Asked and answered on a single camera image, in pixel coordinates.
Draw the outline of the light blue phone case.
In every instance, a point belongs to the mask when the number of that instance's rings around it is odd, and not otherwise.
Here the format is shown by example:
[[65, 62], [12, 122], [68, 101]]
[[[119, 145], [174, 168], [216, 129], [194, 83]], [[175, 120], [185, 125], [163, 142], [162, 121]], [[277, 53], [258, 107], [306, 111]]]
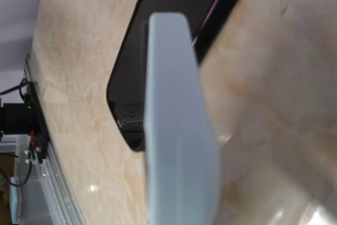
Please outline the light blue phone case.
[[149, 223], [212, 224], [221, 159], [183, 14], [150, 16], [143, 125]]

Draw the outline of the black phone case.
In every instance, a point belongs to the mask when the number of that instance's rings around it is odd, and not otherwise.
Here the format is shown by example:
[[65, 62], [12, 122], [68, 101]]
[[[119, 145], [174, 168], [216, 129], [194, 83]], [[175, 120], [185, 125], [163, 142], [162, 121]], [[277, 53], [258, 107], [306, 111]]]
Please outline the black phone case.
[[135, 152], [145, 149], [143, 131], [148, 19], [154, 12], [186, 16], [197, 61], [202, 63], [238, 0], [137, 0], [122, 40], [106, 98], [119, 131]]

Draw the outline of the black phone pink edge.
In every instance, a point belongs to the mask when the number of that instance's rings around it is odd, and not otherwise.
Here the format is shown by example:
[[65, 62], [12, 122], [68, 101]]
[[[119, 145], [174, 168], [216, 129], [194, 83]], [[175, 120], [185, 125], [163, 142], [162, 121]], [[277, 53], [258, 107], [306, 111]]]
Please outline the black phone pink edge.
[[137, 0], [112, 73], [109, 99], [124, 134], [143, 131], [143, 77], [146, 66], [146, 25], [155, 12], [186, 16], [193, 37], [209, 20], [219, 0]]

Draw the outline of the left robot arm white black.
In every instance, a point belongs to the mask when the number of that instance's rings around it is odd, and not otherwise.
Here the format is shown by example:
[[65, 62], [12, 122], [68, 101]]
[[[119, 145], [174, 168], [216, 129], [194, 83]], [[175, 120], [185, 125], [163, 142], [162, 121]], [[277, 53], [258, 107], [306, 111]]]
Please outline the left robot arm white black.
[[1, 132], [5, 135], [29, 134], [33, 111], [24, 103], [4, 103], [1, 107]]

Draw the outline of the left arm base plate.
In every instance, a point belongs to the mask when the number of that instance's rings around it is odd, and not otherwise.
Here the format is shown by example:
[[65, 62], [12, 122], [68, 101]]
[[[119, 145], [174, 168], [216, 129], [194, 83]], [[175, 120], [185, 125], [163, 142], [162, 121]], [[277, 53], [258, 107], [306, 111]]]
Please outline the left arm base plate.
[[48, 132], [42, 106], [39, 102], [35, 83], [23, 78], [19, 94], [31, 113], [31, 146], [35, 161], [42, 164], [48, 158], [48, 146], [51, 138]]

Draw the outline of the front aluminium rail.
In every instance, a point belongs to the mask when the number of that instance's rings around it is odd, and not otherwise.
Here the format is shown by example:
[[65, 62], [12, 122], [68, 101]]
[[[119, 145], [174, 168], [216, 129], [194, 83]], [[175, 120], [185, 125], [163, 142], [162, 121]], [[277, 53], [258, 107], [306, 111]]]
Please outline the front aluminium rail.
[[28, 79], [27, 92], [31, 96], [31, 105], [35, 106], [37, 126], [39, 127], [39, 130], [35, 131], [34, 138], [38, 150], [38, 163], [35, 167], [44, 195], [47, 216], [51, 220], [50, 222], [41, 221], [37, 224], [86, 224], [73, 191], [69, 187], [60, 158], [48, 131], [30, 54], [27, 54], [25, 58], [25, 77]]

